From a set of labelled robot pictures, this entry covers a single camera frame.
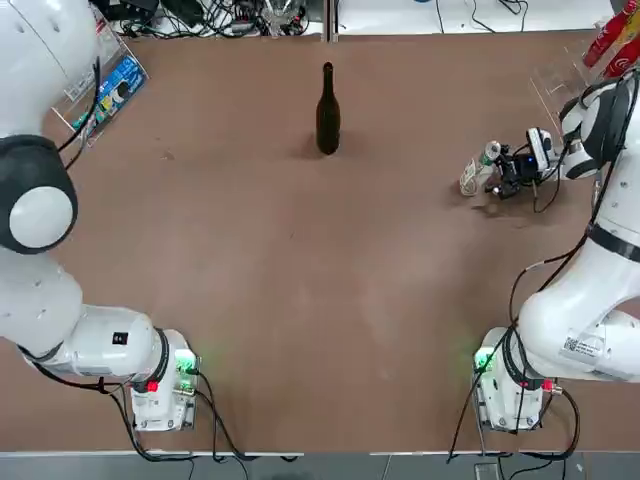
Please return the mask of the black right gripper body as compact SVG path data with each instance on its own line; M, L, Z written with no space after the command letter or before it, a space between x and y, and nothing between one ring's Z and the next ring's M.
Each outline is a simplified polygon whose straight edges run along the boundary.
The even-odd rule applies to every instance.
M530 148L517 148L509 151L511 162L504 168L498 168L499 176L504 184L505 199L516 195L522 187L531 186L539 177L539 166Z

